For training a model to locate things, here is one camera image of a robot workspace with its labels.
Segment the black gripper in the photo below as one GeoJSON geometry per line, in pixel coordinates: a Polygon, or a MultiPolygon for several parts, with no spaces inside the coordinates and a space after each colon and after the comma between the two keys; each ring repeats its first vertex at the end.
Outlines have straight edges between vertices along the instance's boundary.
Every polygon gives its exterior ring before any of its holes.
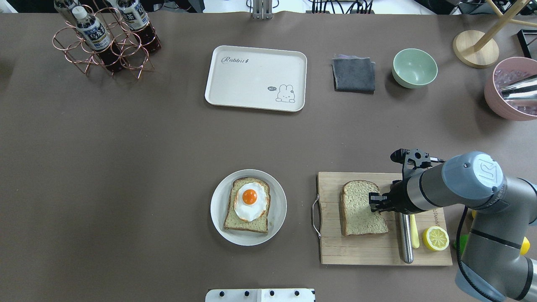
{"type": "Polygon", "coordinates": [[[402,214],[410,214],[410,199],[407,191],[407,180],[395,180],[389,192],[369,192],[368,200],[371,212],[393,211],[402,214]]]}

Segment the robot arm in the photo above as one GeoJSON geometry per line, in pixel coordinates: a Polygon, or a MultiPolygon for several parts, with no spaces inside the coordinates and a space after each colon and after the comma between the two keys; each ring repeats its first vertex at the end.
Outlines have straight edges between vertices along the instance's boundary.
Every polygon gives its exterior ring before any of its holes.
{"type": "Polygon", "coordinates": [[[421,213],[462,204],[476,211],[455,283],[482,302],[537,300],[536,260],[520,249],[536,225],[536,185],[505,176],[488,154],[472,151],[447,161],[420,149],[399,149],[391,160],[402,164],[402,180],[389,192],[370,193],[372,212],[421,213]]]}

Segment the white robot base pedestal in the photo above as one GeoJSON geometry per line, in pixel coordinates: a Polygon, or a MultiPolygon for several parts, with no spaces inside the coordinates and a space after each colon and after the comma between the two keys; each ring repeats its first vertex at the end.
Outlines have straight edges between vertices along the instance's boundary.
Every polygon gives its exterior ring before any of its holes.
{"type": "Polygon", "coordinates": [[[213,289],[205,297],[206,302],[315,302],[314,289],[213,289]]]}

